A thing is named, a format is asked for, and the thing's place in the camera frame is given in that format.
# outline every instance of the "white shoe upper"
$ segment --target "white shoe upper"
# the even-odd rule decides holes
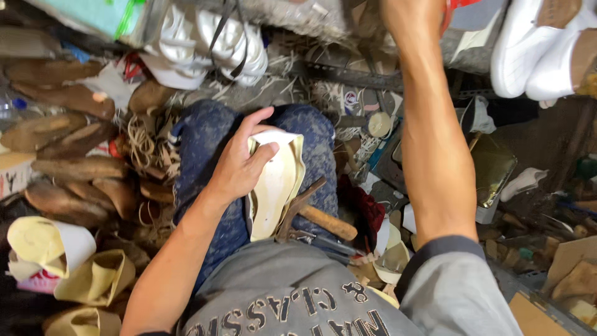
[[[576,41],[582,30],[597,28],[595,0],[584,0],[580,12],[538,62],[527,81],[527,96],[551,100],[574,94],[570,66]]]
[[[520,96],[535,65],[563,29],[536,26],[543,0],[513,0],[491,56],[491,83],[504,98]]]

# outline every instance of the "blue jeans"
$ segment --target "blue jeans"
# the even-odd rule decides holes
[[[180,121],[172,130],[173,136],[181,136],[180,176],[174,184],[175,225],[211,179],[222,150],[243,118],[241,113],[213,100],[200,100],[182,112]],[[334,127],[331,122],[309,105],[278,106],[267,122],[286,132],[304,136],[303,161],[306,172],[299,193],[321,176],[326,177],[328,182],[311,196],[309,204],[337,216]],[[334,238],[330,232],[300,216],[293,219],[293,227]],[[249,236],[245,222],[245,202],[239,198],[228,206],[216,228],[197,276],[195,291],[224,259],[249,243]]]

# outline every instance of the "wooden hammer handle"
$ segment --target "wooden hammer handle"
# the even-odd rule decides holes
[[[353,240],[356,237],[356,228],[354,226],[308,204],[305,204],[298,213],[344,240]]]

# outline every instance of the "white sneaker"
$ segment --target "white sneaker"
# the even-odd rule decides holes
[[[579,14],[538,62],[527,81],[530,99],[551,100],[574,94],[597,51],[597,34],[587,28],[597,28],[595,0],[584,0]]]
[[[491,55],[500,97],[520,96],[535,65],[578,13],[581,0],[513,0]]]

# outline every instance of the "forearm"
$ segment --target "forearm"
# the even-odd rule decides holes
[[[475,168],[445,77],[439,39],[401,41],[405,86],[402,155],[421,245],[459,234],[477,240]]]
[[[217,224],[227,208],[206,187],[137,281],[121,335],[170,331],[189,302]]]

